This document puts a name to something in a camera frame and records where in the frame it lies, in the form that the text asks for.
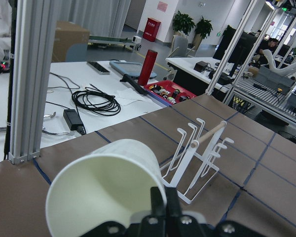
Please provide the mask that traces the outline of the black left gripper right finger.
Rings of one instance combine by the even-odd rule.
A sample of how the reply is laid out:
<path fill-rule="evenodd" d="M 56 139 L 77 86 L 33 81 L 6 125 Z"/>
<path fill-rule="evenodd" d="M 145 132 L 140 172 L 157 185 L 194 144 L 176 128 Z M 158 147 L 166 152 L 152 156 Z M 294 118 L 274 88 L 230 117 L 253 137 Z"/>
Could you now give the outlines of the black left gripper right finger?
<path fill-rule="evenodd" d="M 182 209 L 180 206 L 180 200 L 176 188 L 165 188 L 167 197 L 166 212 L 168 217 L 180 217 L 182 215 Z"/>

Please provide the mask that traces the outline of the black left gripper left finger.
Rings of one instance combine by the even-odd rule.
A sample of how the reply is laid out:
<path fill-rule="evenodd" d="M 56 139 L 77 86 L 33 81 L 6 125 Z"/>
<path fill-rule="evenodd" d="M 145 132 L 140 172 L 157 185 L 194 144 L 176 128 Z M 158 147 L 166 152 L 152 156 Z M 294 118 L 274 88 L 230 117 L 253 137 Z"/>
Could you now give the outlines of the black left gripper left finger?
<path fill-rule="evenodd" d="M 151 216 L 156 218 L 166 217 L 166 207 L 158 187 L 150 189 Z"/>

